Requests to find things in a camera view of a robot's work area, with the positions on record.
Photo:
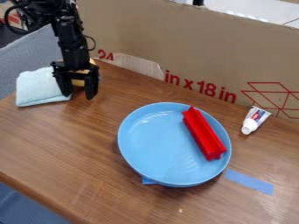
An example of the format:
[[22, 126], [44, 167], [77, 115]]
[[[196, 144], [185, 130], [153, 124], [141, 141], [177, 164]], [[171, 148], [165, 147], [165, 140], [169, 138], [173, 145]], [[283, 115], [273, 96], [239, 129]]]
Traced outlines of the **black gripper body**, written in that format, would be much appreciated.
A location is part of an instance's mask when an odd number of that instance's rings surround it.
[[85, 76], [98, 77], [98, 66], [90, 60], [81, 66], [66, 66], [62, 61], [50, 63], [54, 77], [69, 77], [70, 79], [82, 79]]

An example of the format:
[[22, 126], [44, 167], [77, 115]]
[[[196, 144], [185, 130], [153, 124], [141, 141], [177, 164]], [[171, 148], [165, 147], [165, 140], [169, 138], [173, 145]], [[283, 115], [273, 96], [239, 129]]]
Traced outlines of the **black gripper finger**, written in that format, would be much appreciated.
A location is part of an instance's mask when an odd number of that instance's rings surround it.
[[53, 78], [57, 82], [61, 94], [68, 97], [73, 91], [70, 77], [65, 73], [53, 73]]
[[90, 100], [98, 92], [98, 75], [89, 73], [84, 79], [84, 89], [86, 99]]

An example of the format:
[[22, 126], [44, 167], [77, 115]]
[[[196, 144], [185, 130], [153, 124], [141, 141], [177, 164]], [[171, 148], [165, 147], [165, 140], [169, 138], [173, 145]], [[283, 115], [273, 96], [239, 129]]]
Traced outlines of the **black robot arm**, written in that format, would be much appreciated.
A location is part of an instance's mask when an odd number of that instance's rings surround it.
[[61, 61], [50, 63], [53, 77], [64, 96], [73, 92], [72, 81], [82, 81], [85, 97], [98, 92], [98, 67], [89, 62], [89, 47], [76, 0], [13, 0], [13, 6], [32, 23], [30, 30], [50, 24], [58, 39]]

